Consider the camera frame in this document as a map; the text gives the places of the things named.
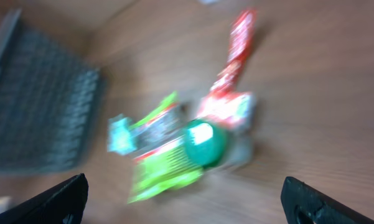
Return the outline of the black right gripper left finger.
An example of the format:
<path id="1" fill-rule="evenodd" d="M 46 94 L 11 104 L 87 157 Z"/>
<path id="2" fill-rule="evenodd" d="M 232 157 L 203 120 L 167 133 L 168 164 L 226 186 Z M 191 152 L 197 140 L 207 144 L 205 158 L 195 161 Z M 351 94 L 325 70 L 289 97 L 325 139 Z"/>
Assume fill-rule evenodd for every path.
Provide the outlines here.
<path id="1" fill-rule="evenodd" d="M 81 224 L 88 189 L 80 173 L 0 213 L 0 224 Z"/>

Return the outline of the red Nescafe coffee stick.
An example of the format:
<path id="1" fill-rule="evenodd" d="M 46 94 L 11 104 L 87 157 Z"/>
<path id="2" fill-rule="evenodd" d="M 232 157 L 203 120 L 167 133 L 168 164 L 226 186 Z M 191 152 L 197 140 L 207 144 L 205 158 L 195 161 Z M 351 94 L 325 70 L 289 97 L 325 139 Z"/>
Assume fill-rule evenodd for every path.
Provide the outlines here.
<path id="1" fill-rule="evenodd" d="M 247 9 L 231 25 L 227 62 L 217 75 L 210 93 L 226 93 L 235 88 L 251 53 L 256 18 L 257 10 Z"/>

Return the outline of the grey plastic mesh basket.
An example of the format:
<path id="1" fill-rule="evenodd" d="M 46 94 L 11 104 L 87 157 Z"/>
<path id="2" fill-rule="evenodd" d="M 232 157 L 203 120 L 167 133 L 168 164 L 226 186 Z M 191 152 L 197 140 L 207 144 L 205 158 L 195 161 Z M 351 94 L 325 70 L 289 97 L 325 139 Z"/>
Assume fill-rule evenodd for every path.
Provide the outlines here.
<path id="1" fill-rule="evenodd" d="M 10 10 L 0 25 L 0 174 L 78 166 L 104 87 L 98 69 Z"/>

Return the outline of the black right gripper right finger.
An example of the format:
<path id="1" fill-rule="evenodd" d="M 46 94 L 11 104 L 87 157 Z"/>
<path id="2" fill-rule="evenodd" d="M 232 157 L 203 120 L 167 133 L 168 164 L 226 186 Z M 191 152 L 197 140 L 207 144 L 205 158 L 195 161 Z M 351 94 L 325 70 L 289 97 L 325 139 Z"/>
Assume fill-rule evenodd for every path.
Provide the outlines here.
<path id="1" fill-rule="evenodd" d="M 281 203 L 288 224 L 374 224 L 371 218 L 291 176 L 284 180 Z"/>

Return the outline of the green lid jar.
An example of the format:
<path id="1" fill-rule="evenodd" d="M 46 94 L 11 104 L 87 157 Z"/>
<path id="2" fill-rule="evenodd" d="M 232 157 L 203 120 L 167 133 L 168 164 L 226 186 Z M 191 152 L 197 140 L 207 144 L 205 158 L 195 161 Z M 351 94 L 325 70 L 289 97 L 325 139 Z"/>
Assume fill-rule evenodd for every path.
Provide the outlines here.
<path id="1" fill-rule="evenodd" d="M 232 130 L 202 119 L 183 128 L 187 157 L 205 170 L 235 170 L 247 165 L 254 155 L 249 132 Z"/>

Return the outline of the green clear snack bag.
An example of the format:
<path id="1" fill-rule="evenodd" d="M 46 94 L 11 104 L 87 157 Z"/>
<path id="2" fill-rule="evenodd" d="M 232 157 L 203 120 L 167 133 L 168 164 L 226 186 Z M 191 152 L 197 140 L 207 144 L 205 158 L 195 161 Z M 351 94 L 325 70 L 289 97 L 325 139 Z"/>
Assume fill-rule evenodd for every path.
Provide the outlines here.
<path id="1" fill-rule="evenodd" d="M 185 116 L 174 91 L 129 127 L 137 147 L 130 154 L 134 170 L 129 203 L 186 187 L 203 176 L 202 166 L 194 164 L 186 155 L 184 126 Z"/>

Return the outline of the small red sauce sachet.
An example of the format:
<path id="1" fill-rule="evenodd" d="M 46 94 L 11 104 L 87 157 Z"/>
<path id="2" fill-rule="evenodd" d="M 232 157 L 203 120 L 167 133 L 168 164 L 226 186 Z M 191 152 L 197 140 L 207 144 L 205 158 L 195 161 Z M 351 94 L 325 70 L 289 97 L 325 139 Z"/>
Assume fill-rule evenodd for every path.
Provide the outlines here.
<path id="1" fill-rule="evenodd" d="M 200 101 L 196 118 L 236 132 L 251 128 L 256 107 L 252 92 L 209 93 Z"/>

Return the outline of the light blue small packet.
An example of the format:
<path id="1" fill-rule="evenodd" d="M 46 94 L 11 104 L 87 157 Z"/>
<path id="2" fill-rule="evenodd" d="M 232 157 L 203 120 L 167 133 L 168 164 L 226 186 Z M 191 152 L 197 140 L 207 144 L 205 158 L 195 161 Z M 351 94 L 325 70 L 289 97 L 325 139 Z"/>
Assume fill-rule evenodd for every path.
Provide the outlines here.
<path id="1" fill-rule="evenodd" d="M 131 131 L 131 118 L 122 114 L 108 120 L 108 152 L 122 156 L 137 150 L 136 140 Z"/>

